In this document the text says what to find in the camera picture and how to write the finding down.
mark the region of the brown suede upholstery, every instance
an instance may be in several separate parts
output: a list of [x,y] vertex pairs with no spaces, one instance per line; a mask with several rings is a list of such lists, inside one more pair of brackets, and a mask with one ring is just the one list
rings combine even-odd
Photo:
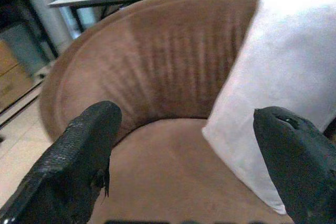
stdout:
[[[55,140],[91,104],[122,110],[111,196],[92,223],[290,222],[269,209],[201,136],[244,39],[257,0],[145,0],[83,33],[57,60],[40,97]],[[175,119],[149,124],[159,119]]]

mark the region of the floor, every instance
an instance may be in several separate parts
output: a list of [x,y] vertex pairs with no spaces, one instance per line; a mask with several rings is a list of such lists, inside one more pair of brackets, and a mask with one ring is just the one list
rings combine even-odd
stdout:
[[0,130],[0,207],[34,162],[52,144],[38,112],[38,100]]

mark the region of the white pillow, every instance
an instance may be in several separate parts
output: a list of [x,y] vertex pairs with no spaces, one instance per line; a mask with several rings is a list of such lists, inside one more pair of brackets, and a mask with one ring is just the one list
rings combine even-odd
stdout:
[[254,109],[267,106],[285,107],[321,131],[336,116],[336,0],[260,0],[203,128],[235,175],[285,214],[253,130]]

